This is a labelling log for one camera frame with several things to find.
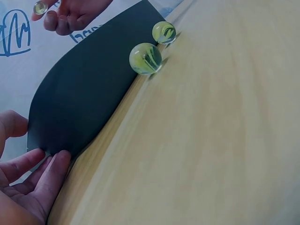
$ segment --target clear glass marble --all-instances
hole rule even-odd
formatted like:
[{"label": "clear glass marble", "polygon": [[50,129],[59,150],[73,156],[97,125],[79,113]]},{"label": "clear glass marble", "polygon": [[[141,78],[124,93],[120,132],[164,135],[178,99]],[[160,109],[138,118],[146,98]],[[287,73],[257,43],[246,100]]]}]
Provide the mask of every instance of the clear glass marble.
[{"label": "clear glass marble", "polygon": [[156,42],[167,45],[176,39],[176,29],[169,22],[161,21],[154,25],[152,36]]},{"label": "clear glass marble", "polygon": [[37,15],[42,15],[48,10],[48,5],[42,1],[38,1],[33,6],[33,12]]},{"label": "clear glass marble", "polygon": [[135,46],[129,55],[131,68],[141,75],[151,75],[162,67],[162,56],[159,49],[150,43]]}]

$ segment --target wooden table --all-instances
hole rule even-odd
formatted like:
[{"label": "wooden table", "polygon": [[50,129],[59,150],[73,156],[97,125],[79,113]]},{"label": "wooden table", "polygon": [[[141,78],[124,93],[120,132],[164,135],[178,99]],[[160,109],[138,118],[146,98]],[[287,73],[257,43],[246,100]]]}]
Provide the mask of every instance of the wooden table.
[{"label": "wooden table", "polygon": [[78,158],[49,224],[296,224],[300,1],[185,0],[168,20],[167,63]]}]

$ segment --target finger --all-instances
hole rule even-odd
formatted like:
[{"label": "finger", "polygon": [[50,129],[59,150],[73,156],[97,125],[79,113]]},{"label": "finger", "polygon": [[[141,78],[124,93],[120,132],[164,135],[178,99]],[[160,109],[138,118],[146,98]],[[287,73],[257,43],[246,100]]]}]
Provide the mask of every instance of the finger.
[{"label": "finger", "polygon": [[0,157],[2,156],[6,139],[20,137],[27,132],[28,121],[14,111],[0,113]]},{"label": "finger", "polygon": [[52,156],[48,156],[38,167],[38,169],[30,174],[29,177],[25,181],[23,181],[23,183],[15,184],[12,187],[24,195],[27,195],[28,193],[34,191],[39,179],[41,178],[51,160]]},{"label": "finger", "polygon": [[64,2],[60,4],[60,7],[58,8],[57,11],[57,16],[60,17],[61,15],[69,16],[70,10],[68,7],[65,6]]},{"label": "finger", "polygon": [[44,28],[49,31],[55,31],[58,25],[58,16],[55,11],[49,11],[44,20]]},{"label": "finger", "polygon": [[71,154],[63,150],[56,154],[31,193],[41,204],[46,217],[57,197],[70,165]]},{"label": "finger", "polygon": [[77,22],[77,19],[79,18],[78,14],[72,13],[68,18],[67,22],[69,24],[70,31],[76,31],[76,30],[83,30],[84,27],[81,27],[81,24]]},{"label": "finger", "polygon": [[10,184],[35,167],[44,157],[44,151],[41,149],[35,149],[8,162],[0,163],[0,169],[4,172],[4,175],[8,180],[8,184]]},{"label": "finger", "polygon": [[[51,8],[58,0],[42,0],[43,3],[48,5],[48,9]],[[35,13],[32,13],[31,19],[33,21],[37,21],[39,19],[41,19],[44,16],[44,14],[42,15],[37,15]]]},{"label": "finger", "polygon": [[76,20],[74,18],[70,18],[70,23],[72,24],[72,28],[74,30],[83,30],[86,28],[95,18],[97,15],[82,15]]},{"label": "finger", "polygon": [[69,29],[69,24],[68,24],[68,18],[65,15],[61,15],[58,18],[58,25],[56,28],[56,33],[58,35],[69,35],[71,33]]}]

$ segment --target curved black sheet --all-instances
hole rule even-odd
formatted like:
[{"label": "curved black sheet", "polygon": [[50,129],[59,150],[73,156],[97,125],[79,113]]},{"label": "curved black sheet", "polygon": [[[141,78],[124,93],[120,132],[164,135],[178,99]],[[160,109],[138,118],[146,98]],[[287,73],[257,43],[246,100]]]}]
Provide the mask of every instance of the curved black sheet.
[{"label": "curved black sheet", "polygon": [[137,74],[128,61],[164,20],[143,0],[97,29],[64,55],[40,84],[30,107],[28,151],[76,157],[100,132]]}]

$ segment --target hand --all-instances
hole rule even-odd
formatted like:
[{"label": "hand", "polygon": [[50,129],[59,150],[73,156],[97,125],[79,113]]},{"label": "hand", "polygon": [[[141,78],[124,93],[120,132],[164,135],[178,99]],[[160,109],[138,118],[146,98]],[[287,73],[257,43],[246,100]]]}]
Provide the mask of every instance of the hand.
[{"label": "hand", "polygon": [[[50,8],[58,0],[42,0]],[[83,30],[113,0],[61,0],[58,12],[48,11],[44,20],[44,27],[49,31],[56,31],[59,35],[69,35],[75,30]],[[32,15],[36,21],[43,15]]]},{"label": "hand", "polygon": [[[0,113],[0,157],[7,138],[23,136],[26,132],[24,117],[13,111]],[[10,186],[44,157],[45,153],[36,149],[0,162],[0,224],[45,224],[68,172],[70,153],[63,150],[48,157],[23,183]]]}]

